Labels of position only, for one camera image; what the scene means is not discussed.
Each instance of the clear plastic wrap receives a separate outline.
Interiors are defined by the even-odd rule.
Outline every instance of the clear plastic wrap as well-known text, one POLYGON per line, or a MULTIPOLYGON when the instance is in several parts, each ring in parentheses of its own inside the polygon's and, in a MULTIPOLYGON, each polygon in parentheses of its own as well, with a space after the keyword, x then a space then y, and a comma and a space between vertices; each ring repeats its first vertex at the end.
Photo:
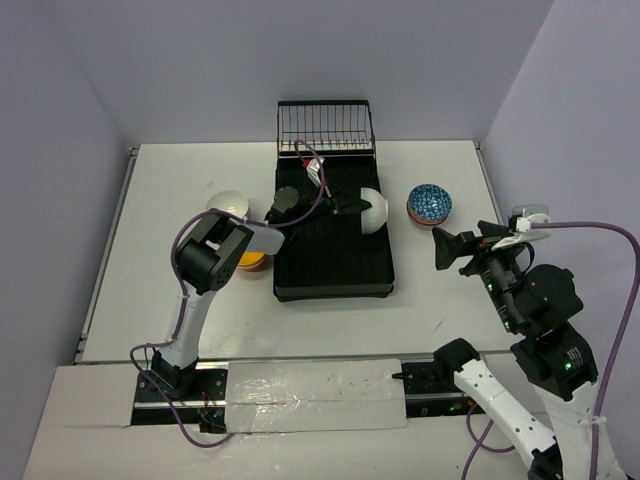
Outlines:
POLYGON ((238 363, 229 367, 229 432, 406 426, 399 360, 238 363))

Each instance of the white table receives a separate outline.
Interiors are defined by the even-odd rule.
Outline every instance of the white table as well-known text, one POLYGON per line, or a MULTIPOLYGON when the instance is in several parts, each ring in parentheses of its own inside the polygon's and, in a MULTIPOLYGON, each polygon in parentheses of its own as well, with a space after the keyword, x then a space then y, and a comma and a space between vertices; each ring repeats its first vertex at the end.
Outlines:
MULTIPOLYGON (((428 229, 405 204, 420 183, 449 191, 444 227, 475 229, 496 213, 471 141, 378 142, 378 169, 389 200, 395 292, 386 299, 281 304, 272 272, 238 271, 216 297, 200 340, 203 359, 424 355, 458 337, 482 352, 506 351, 505 333, 477 278, 457 267, 436 272, 428 229)), ((82 362, 126 361, 133 345, 167 333, 177 284, 169 267, 175 234, 216 192, 236 189, 254 218, 271 204, 275 143, 143 145, 127 190, 97 301, 87 322, 82 362)))
MULTIPOLYGON (((238 435, 201 450, 175 426, 127 426, 135 378, 131 365, 60 367, 24 478, 458 480, 473 447, 464 417, 443 417, 395 430, 238 435)), ((474 416, 475 430, 486 422, 474 416)), ((487 439, 506 442, 497 429, 487 439)), ((515 452, 480 451, 469 478, 524 480, 526 469, 515 452)))

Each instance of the wall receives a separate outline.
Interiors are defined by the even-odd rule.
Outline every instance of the wall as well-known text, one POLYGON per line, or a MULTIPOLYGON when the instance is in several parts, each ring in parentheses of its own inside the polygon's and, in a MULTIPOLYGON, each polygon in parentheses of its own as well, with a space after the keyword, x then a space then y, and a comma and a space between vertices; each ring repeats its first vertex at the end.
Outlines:
MULTIPOLYGON (((552 219, 618 223, 640 235, 640 3, 557 0, 485 144, 503 214, 549 204, 552 219)), ((585 310, 573 321, 600 371, 622 315, 633 253, 613 233, 559 232, 539 261, 571 268, 585 310)), ((633 315, 605 402, 618 459, 640 477, 640 315, 633 315)))
POLYGON ((380 139, 483 138, 552 0, 42 0, 130 143, 274 140, 368 98, 380 139))
POLYGON ((13 480, 75 353, 126 155, 37 1, 2 2, 0 65, 0 478, 13 480))

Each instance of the white wall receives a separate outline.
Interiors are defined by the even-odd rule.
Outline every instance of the white wall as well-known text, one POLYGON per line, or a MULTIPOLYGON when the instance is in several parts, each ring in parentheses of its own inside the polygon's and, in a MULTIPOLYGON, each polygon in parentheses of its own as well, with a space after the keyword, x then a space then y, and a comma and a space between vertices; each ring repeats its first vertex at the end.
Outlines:
POLYGON ((368 98, 380 139, 483 138, 552 0, 42 0, 131 143, 275 140, 368 98))
MULTIPOLYGON (((553 220, 618 223, 640 235, 640 3, 556 0, 485 145, 503 214, 549 204, 553 220)), ((573 324, 600 371, 633 275, 633 253, 615 234, 554 231, 539 261, 572 269, 585 310, 573 324)), ((618 459, 640 477, 640 314, 622 346, 604 414, 618 459)))
POLYGON ((0 478, 14 480, 75 353, 126 156, 34 0, 0 7, 0 145, 0 478))

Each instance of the wire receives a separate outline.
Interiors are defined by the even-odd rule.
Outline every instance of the wire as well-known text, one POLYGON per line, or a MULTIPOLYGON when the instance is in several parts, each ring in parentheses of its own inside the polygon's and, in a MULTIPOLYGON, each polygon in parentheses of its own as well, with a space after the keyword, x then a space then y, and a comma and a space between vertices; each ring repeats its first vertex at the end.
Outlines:
POLYGON ((493 420, 489 420, 489 423, 484 429, 484 432, 482 432, 482 435, 480 435, 480 438, 478 439, 476 444, 473 446, 473 449, 471 450, 471 453, 469 454, 469 457, 467 458, 467 461, 464 464, 464 468, 462 469, 462 476, 460 477, 460 480, 467 480, 467 474, 469 473, 469 467, 471 467, 471 462, 473 462, 473 458, 476 456, 476 453, 478 453, 478 450, 480 450, 480 447, 482 446, 482 442, 484 442, 485 439, 487 438, 487 435, 489 435, 489 430, 491 430, 491 427, 493 427, 493 420))
MULTIPOLYGON (((547 228, 600 228, 604 230, 610 230, 612 232, 623 235, 631 246, 636 257, 635 274, 633 276, 633 284, 631 285, 631 291, 629 292, 629 298, 627 299, 627 305, 625 306, 624 313, 622 314, 622 320, 620 320, 620 326, 616 332, 616 337, 611 345, 611 351, 609 352, 609 358, 602 374, 602 380, 600 381, 600 388, 598 389, 598 395, 596 396, 596 402, 593 407, 593 417, 599 417, 602 413, 602 405, 604 404, 604 397, 609 386, 609 380, 613 372, 613 366, 616 362, 616 357, 620 350, 620 344, 624 337, 624 332, 629 324, 631 318, 631 310, 633 310, 633 304, 636 301, 638 295, 638 287, 640 287, 640 244, 638 239, 628 230, 617 225, 601 222, 552 222, 552 223, 534 223, 531 228, 536 230, 546 230, 547 228)), ((591 461, 589 467, 589 480, 596 480, 598 475, 598 453, 600 449, 600 427, 597 423, 592 425, 591 435, 591 461)))
MULTIPOLYGON (((478 443, 478 437, 476 437, 476 434, 473 432, 473 429, 471 428, 471 415, 473 414, 473 412, 476 410, 476 408, 478 408, 478 404, 475 403, 467 412, 467 430, 469 431, 469 435, 471 435, 471 438, 473 438, 473 440, 478 443)), ((480 442, 480 448, 483 448, 484 450, 486 450, 487 452, 491 452, 491 453, 508 453, 508 452, 513 452, 516 447, 511 445, 510 447, 506 447, 506 448, 494 448, 494 447, 489 447, 485 444, 483 444, 482 442, 480 442)))
POLYGON ((231 437, 233 437, 234 434, 231 433, 231 434, 227 435, 226 437, 222 438, 221 440, 218 440, 217 442, 213 442, 213 443, 203 443, 203 442, 200 442, 200 441, 194 439, 189 434, 189 432, 187 431, 186 427, 184 426, 184 423, 182 422, 182 419, 180 418, 180 414, 178 413, 178 410, 176 409, 171 397, 169 397, 169 395, 167 395, 165 393, 165 391, 162 389, 160 384, 145 369, 143 369, 140 366, 140 364, 138 363, 138 361, 135 358, 135 354, 139 350, 144 350, 145 357, 146 357, 146 350, 148 348, 152 348, 152 349, 155 350, 156 348, 168 347, 178 339, 178 335, 179 335, 179 333, 180 333, 180 331, 182 329, 182 325, 184 323, 185 313, 186 313, 186 309, 187 309, 188 293, 187 293, 187 285, 185 284, 183 278, 180 276, 180 272, 178 270, 178 263, 177 263, 176 253, 177 253, 177 250, 178 250, 178 245, 180 244, 180 241, 182 240, 182 237, 184 237, 184 234, 187 232, 187 230, 194 223, 196 223, 197 221, 203 219, 204 217, 217 215, 217 216, 222 216, 222 217, 228 217, 228 218, 230 218, 230 219, 232 219, 235 222, 240 223, 240 224, 250 223, 252 225, 259 225, 259 226, 265 226, 265 227, 268 226, 268 227, 271 227, 271 228, 283 228, 283 227, 289 227, 289 226, 295 225, 295 224, 303 221, 305 218, 307 218, 309 215, 311 215, 313 213, 313 211, 318 207, 318 205, 320 205, 320 202, 322 201, 322 197, 324 195, 324 184, 325 184, 325 175, 324 175, 324 168, 322 166, 322 161, 321 161, 320 155, 318 155, 318 152, 316 152, 315 149, 311 145, 309 145, 307 142, 305 142, 303 140, 296 140, 294 142, 294 145, 295 145, 295 148, 296 148, 296 153, 298 153, 298 156, 300 158, 302 158, 302 155, 298 151, 298 146, 300 144, 305 145, 307 147, 307 149, 309 149, 309 151, 316 157, 316 159, 318 159, 318 163, 320 164, 320 180, 321 180, 321 184, 320 184, 320 187, 318 188, 318 197, 316 198, 316 201, 313 203, 311 208, 305 214, 303 214, 302 216, 296 218, 295 220, 292 220, 292 221, 287 222, 287 223, 276 224, 276 225, 267 225, 267 224, 262 223, 262 222, 245 222, 243 219, 238 218, 238 217, 236 217, 235 215, 233 215, 233 214, 231 214, 229 212, 225 212, 225 211, 217 210, 217 209, 207 210, 205 212, 199 213, 195 217, 192 217, 187 223, 184 224, 184 226, 180 229, 180 231, 176 235, 175 239, 173 240, 173 244, 171 245, 171 251, 170 251, 171 269, 173 270, 173 274, 175 275, 176 279, 178 280, 178 283, 180 284, 180 292, 182 294, 182 300, 180 302, 180 310, 178 312, 178 320, 176 322, 176 326, 175 326, 175 328, 173 330, 173 333, 169 336, 169 339, 167 341, 165 341, 165 342, 145 343, 145 344, 142 344, 142 345, 136 345, 135 347, 133 347, 129 351, 129 359, 131 360, 131 363, 133 363, 133 366, 138 370, 138 372, 140 372, 140 374, 151 385, 153 385, 158 390, 158 392, 160 393, 162 398, 169 405, 169 409, 171 410, 171 413, 173 414, 173 416, 174 416, 174 418, 176 420, 176 423, 177 423, 178 427, 180 428, 180 431, 182 432, 184 437, 187 439, 187 441, 189 443, 191 443, 192 445, 196 446, 196 447, 199 447, 199 448, 214 448, 214 447, 218 447, 218 446, 222 445, 223 443, 229 441, 231 439, 231 437))

